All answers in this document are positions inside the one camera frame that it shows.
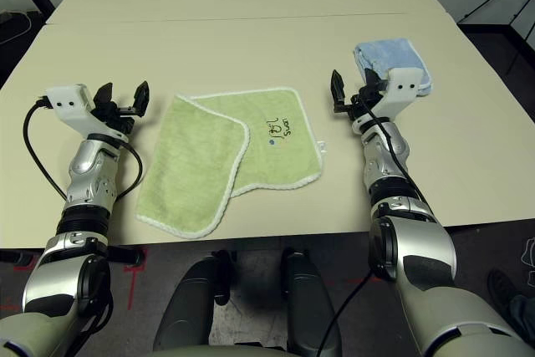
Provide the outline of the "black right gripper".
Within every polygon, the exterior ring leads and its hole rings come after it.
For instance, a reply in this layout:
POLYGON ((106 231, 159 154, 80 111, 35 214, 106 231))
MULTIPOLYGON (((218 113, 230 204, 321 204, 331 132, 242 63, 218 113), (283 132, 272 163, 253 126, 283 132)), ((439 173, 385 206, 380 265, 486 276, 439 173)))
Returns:
POLYGON ((334 69, 330 79, 330 91, 334 102, 334 113, 346 113, 351 120, 357 120, 368 112, 383 98, 380 90, 387 86, 387 80, 382 79, 373 69, 364 69, 366 86, 352 96, 350 104, 345 104, 344 81, 339 72, 334 69))

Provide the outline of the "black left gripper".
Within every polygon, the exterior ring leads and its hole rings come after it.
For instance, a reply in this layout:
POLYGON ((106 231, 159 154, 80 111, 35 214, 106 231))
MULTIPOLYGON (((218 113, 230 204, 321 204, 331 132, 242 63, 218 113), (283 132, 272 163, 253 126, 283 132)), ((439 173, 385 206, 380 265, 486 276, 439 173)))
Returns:
POLYGON ((94 108, 91 114, 106 126, 117 130, 124 135, 129 135, 134 127, 134 115, 143 117, 150 102, 150 87, 147 81, 143 81, 134 94, 134 103, 129 107, 119 107, 112 100, 113 84, 111 82, 102 85, 94 95, 94 108))

